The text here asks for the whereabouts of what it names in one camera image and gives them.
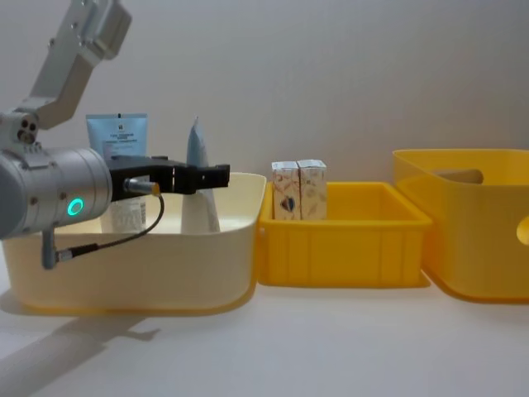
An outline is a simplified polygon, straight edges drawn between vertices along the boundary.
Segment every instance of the white wall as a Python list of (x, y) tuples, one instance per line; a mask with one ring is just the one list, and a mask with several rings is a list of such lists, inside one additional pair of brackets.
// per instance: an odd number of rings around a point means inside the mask
[[(89, 112), (148, 112), (150, 153), (268, 174), (316, 157), (333, 179), (388, 179), (391, 150), (526, 146), (527, 0), (124, 0), (133, 25), (49, 146), (88, 144)], [(67, 0), (0, 6), (0, 109), (32, 86)]]

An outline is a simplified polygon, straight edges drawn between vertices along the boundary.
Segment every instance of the yellow plastic crate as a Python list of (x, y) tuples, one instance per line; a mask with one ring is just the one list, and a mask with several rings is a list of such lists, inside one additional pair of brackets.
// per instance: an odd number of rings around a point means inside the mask
[[(483, 184), (436, 170), (480, 170)], [(424, 267), (437, 284), (465, 299), (529, 301), (529, 151), (395, 151), (394, 176), (434, 221)]]
[(327, 220), (275, 221), (269, 184), (260, 215), (259, 282), (300, 287), (419, 287), (431, 220), (384, 183), (329, 183)]

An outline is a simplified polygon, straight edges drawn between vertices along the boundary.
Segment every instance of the metal cylinder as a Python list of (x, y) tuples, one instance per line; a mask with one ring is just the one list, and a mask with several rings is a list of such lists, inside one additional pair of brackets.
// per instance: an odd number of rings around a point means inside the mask
[(101, 216), (112, 199), (103, 159), (90, 149), (45, 151), (48, 165), (30, 169), (0, 152), (0, 239)]

